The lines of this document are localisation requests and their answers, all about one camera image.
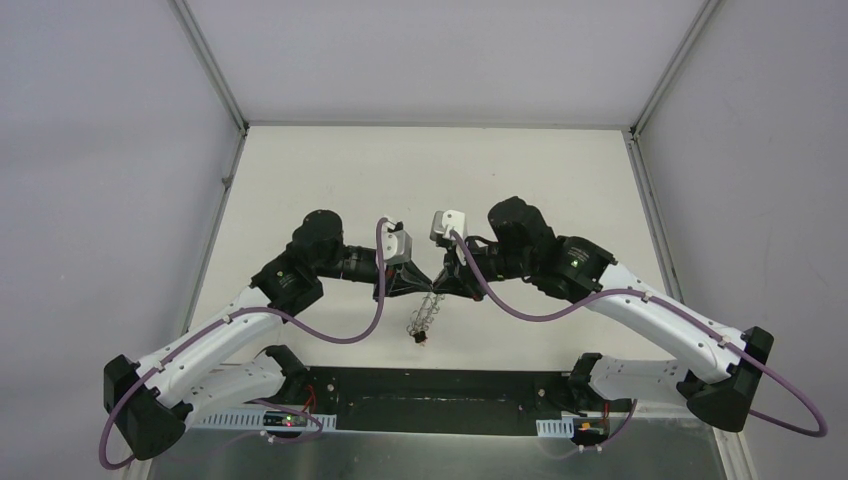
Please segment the metal disc with keyrings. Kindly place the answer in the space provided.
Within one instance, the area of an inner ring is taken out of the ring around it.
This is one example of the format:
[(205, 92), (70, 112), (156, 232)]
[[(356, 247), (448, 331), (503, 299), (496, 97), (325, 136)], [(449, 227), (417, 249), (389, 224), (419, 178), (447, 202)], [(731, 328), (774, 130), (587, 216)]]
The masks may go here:
[(423, 297), (420, 306), (411, 313), (410, 321), (406, 328), (411, 338), (417, 332), (423, 331), (427, 334), (430, 325), (440, 311), (441, 303), (444, 299), (445, 296), (434, 293), (428, 293)]

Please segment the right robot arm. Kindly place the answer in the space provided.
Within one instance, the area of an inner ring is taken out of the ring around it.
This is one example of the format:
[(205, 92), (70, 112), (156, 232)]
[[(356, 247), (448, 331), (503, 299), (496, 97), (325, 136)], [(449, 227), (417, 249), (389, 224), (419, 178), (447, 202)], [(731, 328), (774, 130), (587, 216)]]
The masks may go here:
[(585, 353), (572, 368), (567, 393), (583, 410), (604, 400), (647, 400), (684, 406), (704, 423), (743, 430), (774, 338), (759, 327), (724, 325), (655, 289), (608, 250), (579, 236), (558, 236), (541, 211), (513, 196), (493, 206), (487, 240), (467, 232), (464, 213), (435, 213), (430, 238), (445, 249), (437, 294), (480, 301), (492, 283), (521, 280), (550, 298), (619, 322), (670, 354), (621, 360)]

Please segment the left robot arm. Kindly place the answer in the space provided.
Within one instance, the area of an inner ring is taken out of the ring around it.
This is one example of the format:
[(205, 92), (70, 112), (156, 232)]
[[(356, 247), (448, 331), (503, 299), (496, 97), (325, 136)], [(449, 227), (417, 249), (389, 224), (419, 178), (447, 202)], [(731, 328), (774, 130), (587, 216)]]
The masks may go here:
[[(238, 350), (283, 325), (336, 345), (358, 343), (378, 326), (386, 299), (429, 293), (432, 282), (412, 260), (412, 239), (399, 221), (378, 220), (373, 248), (347, 245), (341, 217), (330, 210), (306, 215), (283, 252), (255, 274), (221, 311), (170, 344), (132, 360), (118, 355), (104, 368), (108, 419), (99, 441), (108, 470), (155, 458), (204, 417), (221, 409), (274, 397), (297, 402), (304, 367), (285, 346), (269, 346), (239, 366), (218, 370)], [(322, 279), (369, 284), (376, 310), (359, 334), (336, 337), (298, 319), (323, 295)]]

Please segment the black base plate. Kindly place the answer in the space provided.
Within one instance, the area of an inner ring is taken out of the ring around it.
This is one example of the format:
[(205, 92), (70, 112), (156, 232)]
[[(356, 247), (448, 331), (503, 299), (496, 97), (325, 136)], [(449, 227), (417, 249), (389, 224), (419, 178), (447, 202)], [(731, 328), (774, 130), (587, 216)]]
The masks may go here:
[(558, 371), (311, 367), (268, 402), (311, 405), (346, 431), (534, 436), (539, 420), (564, 413), (625, 413)]

